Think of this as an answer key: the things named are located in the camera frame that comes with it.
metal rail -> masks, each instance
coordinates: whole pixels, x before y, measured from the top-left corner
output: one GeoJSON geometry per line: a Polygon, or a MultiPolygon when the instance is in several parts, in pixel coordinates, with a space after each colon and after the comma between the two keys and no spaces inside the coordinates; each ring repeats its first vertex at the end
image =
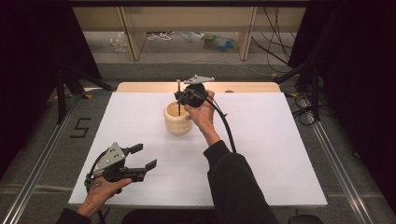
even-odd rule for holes
{"type": "Polygon", "coordinates": [[[363,199],[359,195],[355,186],[353,185],[349,175],[347,174],[347,170],[345,169],[343,163],[341,163],[334,147],[332,146],[332,142],[324,131],[323,126],[320,121],[315,121],[313,124],[315,134],[318,137],[318,140],[323,147],[323,151],[325,152],[327,159],[329,160],[332,169],[340,182],[341,188],[343,189],[346,198],[349,201],[349,204],[355,213],[355,216],[360,224],[372,224],[374,223],[368,214],[366,205],[364,204],[363,199]]]}
{"type": "Polygon", "coordinates": [[[72,96],[69,109],[67,110],[64,119],[60,124],[57,124],[54,131],[52,132],[51,137],[49,138],[48,143],[44,147],[43,152],[41,153],[40,157],[38,158],[35,167],[33,168],[32,172],[29,174],[29,177],[23,184],[21,191],[18,193],[13,204],[9,207],[6,217],[3,220],[3,224],[15,224],[21,218],[24,208],[28,204],[33,191],[35,190],[35,186],[40,179],[41,175],[43,174],[52,152],[57,147],[59,140],[64,132],[64,128],[69,121],[70,115],[72,114],[77,102],[79,101],[80,96],[75,95],[72,96]]]}

person's hand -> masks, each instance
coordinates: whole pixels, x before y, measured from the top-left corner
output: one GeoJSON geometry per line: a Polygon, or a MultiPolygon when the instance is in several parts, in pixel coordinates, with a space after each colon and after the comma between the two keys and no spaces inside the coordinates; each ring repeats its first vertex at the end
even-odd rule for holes
{"type": "Polygon", "coordinates": [[[117,182],[108,182],[102,176],[93,180],[84,203],[77,213],[84,217],[91,217],[105,204],[105,202],[116,194],[117,190],[132,183],[132,179],[121,179],[117,182]]]}
{"type": "MultiPolygon", "coordinates": [[[[210,102],[213,102],[215,93],[210,90],[206,90],[206,92],[208,94],[207,99],[210,102]]],[[[213,108],[210,103],[204,101],[204,103],[198,108],[190,105],[184,105],[184,109],[190,114],[186,119],[192,119],[192,121],[194,121],[204,135],[209,146],[212,146],[220,140],[219,135],[216,133],[215,127],[213,126],[213,114],[215,112],[215,108],[213,108]]]]}

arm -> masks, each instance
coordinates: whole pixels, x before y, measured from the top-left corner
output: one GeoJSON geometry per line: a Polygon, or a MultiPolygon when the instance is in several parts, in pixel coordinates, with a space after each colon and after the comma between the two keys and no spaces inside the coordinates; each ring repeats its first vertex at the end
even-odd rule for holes
{"type": "Polygon", "coordinates": [[[92,187],[88,191],[87,198],[79,209],[74,212],[70,209],[64,209],[57,221],[57,224],[91,223],[90,218],[105,204],[105,202],[116,194],[118,189],[132,183],[130,178],[122,179],[117,182],[107,182],[102,176],[93,180],[92,187]]]}
{"type": "Polygon", "coordinates": [[[188,119],[199,127],[209,145],[204,155],[209,162],[207,177],[218,222],[278,223],[245,157],[230,152],[216,133],[214,108],[204,102],[199,108],[185,105],[185,109],[190,113],[188,119]]]}

cabinet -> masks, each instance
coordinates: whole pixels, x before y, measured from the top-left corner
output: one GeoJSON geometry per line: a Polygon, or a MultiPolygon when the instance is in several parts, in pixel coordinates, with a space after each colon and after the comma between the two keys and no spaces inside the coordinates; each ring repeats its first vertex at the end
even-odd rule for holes
{"type": "MultiPolygon", "coordinates": [[[[124,32],[132,61],[138,60],[147,32],[235,32],[241,60],[248,58],[252,32],[272,32],[276,9],[268,7],[73,7],[82,31],[124,32]]],[[[296,33],[304,7],[281,7],[281,33],[296,33]]]]}

white tabletop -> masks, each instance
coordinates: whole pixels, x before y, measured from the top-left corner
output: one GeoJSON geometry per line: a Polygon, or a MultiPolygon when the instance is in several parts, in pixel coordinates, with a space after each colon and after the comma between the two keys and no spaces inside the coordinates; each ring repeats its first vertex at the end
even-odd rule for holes
{"type": "MultiPolygon", "coordinates": [[[[228,114],[236,150],[247,158],[269,205],[327,204],[283,93],[217,93],[215,99],[228,114]]],[[[134,208],[212,207],[208,163],[203,155],[207,144],[195,125],[181,136],[166,130],[163,110],[173,101],[171,92],[114,92],[69,203],[83,203],[85,175],[98,155],[117,142],[121,147],[144,144],[142,151],[126,158],[127,167],[144,167],[155,159],[158,163],[144,182],[124,188],[106,204],[134,208]]],[[[230,147],[217,113],[215,127],[230,147]]]]}

